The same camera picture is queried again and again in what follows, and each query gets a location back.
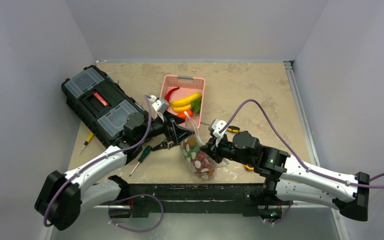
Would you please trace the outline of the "red toy grape bunch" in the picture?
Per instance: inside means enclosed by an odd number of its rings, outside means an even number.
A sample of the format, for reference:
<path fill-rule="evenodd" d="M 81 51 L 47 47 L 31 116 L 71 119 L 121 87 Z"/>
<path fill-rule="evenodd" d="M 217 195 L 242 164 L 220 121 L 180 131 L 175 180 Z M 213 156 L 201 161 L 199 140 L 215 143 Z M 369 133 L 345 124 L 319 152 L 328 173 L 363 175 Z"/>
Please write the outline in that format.
<path fill-rule="evenodd" d="M 209 177 L 214 175 L 216 165 L 207 158 L 197 158 L 193 162 L 195 173 L 200 175 L 208 175 Z"/>

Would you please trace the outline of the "clear zip top bag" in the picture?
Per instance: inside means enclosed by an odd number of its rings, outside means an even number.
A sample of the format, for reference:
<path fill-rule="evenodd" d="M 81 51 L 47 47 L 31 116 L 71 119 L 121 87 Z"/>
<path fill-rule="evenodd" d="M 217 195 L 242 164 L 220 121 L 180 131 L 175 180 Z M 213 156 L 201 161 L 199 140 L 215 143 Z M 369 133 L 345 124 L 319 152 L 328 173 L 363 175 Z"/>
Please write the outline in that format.
<path fill-rule="evenodd" d="M 192 117 L 187 116 L 187 118 L 185 120 L 185 127 L 187 129 L 195 131 L 194 135 L 183 140 L 180 144 L 181 153 L 182 153 L 184 161 L 186 162 L 186 165 L 189 167 L 191 172 L 195 176 L 197 176 L 198 178 L 200 178 L 204 181 L 208 181 L 208 180 L 213 179 L 215 177 L 218 169 L 225 168 L 230 163 L 226 159 L 223 159 L 221 161 L 221 163 L 217 163 L 212 158 L 210 158 L 207 154 L 205 154 L 204 152 L 202 152 L 200 150 L 200 147 L 203 146 L 205 143 L 200 138 L 199 128 Z M 215 172 L 212 176 L 195 173 L 195 167 L 194 167 L 193 163 L 194 163 L 194 160 L 197 158 L 198 159 L 207 158 L 215 164 L 216 169 L 215 169 Z"/>

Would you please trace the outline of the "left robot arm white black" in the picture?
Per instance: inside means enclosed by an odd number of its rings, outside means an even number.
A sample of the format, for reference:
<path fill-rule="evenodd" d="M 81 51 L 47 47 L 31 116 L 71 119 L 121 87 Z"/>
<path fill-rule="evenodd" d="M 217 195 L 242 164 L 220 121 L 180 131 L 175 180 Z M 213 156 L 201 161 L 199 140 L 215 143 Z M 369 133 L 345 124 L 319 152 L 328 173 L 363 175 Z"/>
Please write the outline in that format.
<path fill-rule="evenodd" d="M 195 133 L 184 127 L 183 122 L 169 112 L 156 119 L 144 113 L 132 113 L 123 125 L 118 144 L 108 146 L 103 153 L 73 170 L 51 172 L 34 204 L 34 209 L 43 216 L 44 226 L 65 230 L 82 210 L 110 201 L 118 205 L 126 203 L 129 191 L 123 187 L 122 179 L 113 178 L 101 184 L 98 180 L 132 161 L 142 151 L 143 143 L 153 137 L 164 135 L 165 148 L 179 145 Z"/>

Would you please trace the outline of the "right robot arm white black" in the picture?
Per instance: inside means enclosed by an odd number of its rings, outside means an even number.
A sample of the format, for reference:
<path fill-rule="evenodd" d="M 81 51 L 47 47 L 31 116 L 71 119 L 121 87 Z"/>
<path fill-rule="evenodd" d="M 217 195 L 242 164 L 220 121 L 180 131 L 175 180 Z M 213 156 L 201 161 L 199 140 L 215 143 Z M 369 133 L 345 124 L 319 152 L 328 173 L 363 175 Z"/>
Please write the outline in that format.
<path fill-rule="evenodd" d="M 370 176 L 365 172 L 345 174 L 316 165 L 302 166 L 297 157 L 288 152 L 262 145 L 248 131 L 219 139 L 211 137 L 200 147 L 219 163 L 230 160 L 253 167 L 265 178 L 260 196 L 268 204 L 275 201 L 301 201 L 338 210 L 351 220 L 368 220 Z"/>

